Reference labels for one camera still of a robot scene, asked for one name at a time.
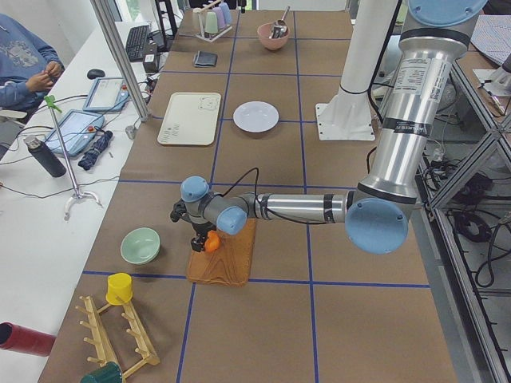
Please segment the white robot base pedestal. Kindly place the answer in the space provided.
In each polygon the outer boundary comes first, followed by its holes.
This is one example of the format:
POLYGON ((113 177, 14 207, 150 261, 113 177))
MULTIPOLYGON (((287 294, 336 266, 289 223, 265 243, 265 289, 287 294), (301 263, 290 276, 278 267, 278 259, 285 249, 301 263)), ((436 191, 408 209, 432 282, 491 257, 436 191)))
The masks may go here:
POLYGON ((316 105, 320 140, 375 139, 368 91, 399 8, 397 0, 359 3, 339 91, 329 103, 316 105))

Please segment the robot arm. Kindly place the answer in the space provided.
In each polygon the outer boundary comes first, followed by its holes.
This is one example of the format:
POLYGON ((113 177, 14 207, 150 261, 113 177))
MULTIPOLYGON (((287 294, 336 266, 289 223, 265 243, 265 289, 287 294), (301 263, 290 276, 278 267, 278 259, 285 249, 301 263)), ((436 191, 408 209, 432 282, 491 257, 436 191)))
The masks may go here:
MULTIPOLYGON (((279 195, 256 191, 235 197, 188 177, 180 186, 172 221, 192 225, 192 248, 203 251, 207 234, 238 234, 249 219, 301 224, 343 223, 351 242, 373 254, 397 250, 408 235, 417 194, 414 175, 452 64, 468 50, 482 1, 411 1, 399 41, 402 58, 376 148, 374 163, 357 188, 344 195, 279 195)), ((324 140, 356 140, 370 133, 368 93, 386 33, 399 4, 359 4, 338 93, 317 112, 324 140)))

